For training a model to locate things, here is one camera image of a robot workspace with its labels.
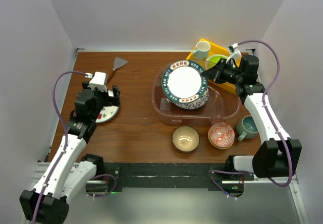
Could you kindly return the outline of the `teal rim lettered plate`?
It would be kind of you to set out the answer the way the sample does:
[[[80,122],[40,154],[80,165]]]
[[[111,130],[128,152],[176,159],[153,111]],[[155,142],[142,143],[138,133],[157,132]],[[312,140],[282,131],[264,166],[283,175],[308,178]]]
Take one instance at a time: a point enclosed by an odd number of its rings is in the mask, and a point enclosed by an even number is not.
[[[161,87],[171,103],[189,103],[200,98],[208,88],[208,80],[202,76],[203,67],[192,60],[180,60],[170,64],[161,77]]]

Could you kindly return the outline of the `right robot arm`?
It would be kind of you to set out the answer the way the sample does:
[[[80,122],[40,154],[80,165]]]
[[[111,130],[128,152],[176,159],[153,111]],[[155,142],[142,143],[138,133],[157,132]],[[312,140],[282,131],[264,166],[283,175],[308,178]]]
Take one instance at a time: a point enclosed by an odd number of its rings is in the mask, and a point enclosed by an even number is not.
[[[278,177],[292,178],[295,174],[302,145],[292,139],[275,116],[264,86],[258,82],[259,59],[244,55],[238,67],[226,63],[225,59],[202,73],[215,83],[231,83],[236,94],[255,122],[262,144],[255,155],[234,155],[225,167],[230,180],[238,179],[243,172],[259,178],[273,180]]]

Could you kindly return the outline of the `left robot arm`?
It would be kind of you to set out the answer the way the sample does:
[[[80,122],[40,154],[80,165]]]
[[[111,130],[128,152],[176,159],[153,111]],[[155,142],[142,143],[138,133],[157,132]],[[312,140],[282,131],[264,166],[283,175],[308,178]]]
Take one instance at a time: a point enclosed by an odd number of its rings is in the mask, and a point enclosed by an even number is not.
[[[87,181],[116,179],[105,172],[103,158],[93,154],[83,156],[76,170],[72,170],[96,129],[96,120],[101,110],[107,106],[120,105],[118,86],[113,86],[112,96],[105,88],[91,88],[86,81],[82,87],[64,128],[61,145],[50,165],[32,190],[24,190],[20,195],[23,213],[31,223],[63,223],[72,198]]]

